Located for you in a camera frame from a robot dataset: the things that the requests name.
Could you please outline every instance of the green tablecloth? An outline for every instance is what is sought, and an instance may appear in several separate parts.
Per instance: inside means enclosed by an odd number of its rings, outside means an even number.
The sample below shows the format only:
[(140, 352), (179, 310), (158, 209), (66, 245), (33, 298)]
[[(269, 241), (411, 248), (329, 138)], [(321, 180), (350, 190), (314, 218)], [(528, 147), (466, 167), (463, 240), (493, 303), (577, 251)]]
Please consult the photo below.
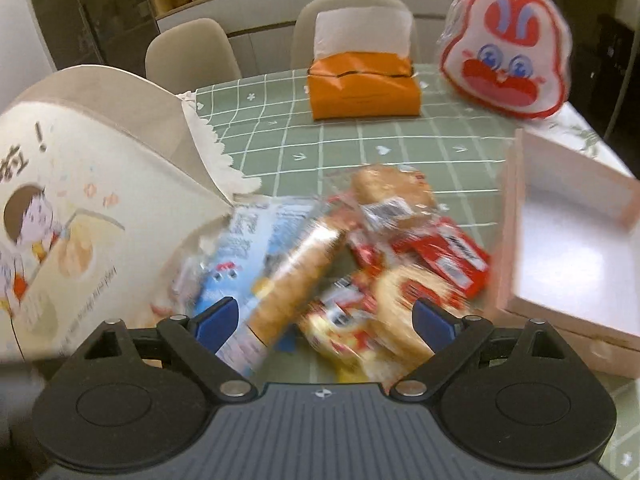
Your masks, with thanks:
[[(422, 89), (419, 118), (314, 122), (305, 70), (198, 89), (198, 115), (215, 127), (235, 168), (262, 178), (259, 193), (322, 194), (328, 172), (375, 162), (410, 164), (425, 174), (446, 214), (491, 251), (500, 212), (496, 175), (518, 123), (451, 94), (433, 66), (418, 65), (416, 73)], [(353, 263), (341, 258), (329, 280), (351, 269)], [(274, 352), (259, 375), (259, 381), (334, 380), (332, 366), (303, 341), (296, 353)], [(602, 463), (620, 479), (638, 478), (636, 382), (598, 376), (612, 393), (619, 418)]]

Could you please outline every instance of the dining chair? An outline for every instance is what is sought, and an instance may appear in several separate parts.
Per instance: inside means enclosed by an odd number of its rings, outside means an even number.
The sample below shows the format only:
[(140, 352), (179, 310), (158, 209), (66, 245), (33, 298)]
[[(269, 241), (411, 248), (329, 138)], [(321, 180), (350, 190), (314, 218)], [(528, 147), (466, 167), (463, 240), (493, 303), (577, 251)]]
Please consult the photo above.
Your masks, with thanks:
[(225, 31), (200, 18), (164, 31), (146, 50), (146, 78), (173, 94), (242, 77)]
[[(314, 36), (316, 34), (316, 17), (324, 10), (343, 9), (345, 7), (393, 7), (409, 11), (400, 0), (314, 0), (300, 11), (293, 30), (291, 45), (291, 69), (309, 68), (314, 61)], [(411, 58), (420, 63), (417, 31), (411, 31)]]

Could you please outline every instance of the cartoon rabbit face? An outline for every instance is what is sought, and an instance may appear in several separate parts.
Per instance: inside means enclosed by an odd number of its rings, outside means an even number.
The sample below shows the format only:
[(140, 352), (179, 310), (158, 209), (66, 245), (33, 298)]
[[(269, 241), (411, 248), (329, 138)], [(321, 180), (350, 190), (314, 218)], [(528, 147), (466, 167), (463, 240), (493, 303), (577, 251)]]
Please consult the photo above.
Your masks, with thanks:
[(570, 36), (546, 0), (469, 0), (440, 67), (463, 94), (524, 118), (564, 103)]

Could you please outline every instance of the open box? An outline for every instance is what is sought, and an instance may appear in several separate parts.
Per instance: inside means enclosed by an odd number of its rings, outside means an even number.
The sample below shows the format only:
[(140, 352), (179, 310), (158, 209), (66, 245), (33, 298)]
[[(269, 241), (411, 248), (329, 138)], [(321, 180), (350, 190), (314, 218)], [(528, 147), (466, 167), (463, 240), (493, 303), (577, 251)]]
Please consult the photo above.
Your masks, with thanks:
[(551, 322), (590, 368), (640, 377), (640, 182), (522, 130), (484, 315)]

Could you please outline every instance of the chinese character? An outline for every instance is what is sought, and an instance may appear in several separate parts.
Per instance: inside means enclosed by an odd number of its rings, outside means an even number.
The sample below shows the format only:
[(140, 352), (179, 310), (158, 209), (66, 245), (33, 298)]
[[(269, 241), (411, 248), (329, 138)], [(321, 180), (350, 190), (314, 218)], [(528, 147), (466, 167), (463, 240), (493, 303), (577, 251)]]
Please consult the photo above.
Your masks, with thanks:
[(20, 144), (10, 147), (8, 155), (0, 161), (0, 182), (11, 180), (14, 177), (14, 170), (16, 170), (15, 174), (20, 175), (28, 163), (29, 161), (25, 160), (20, 152)]

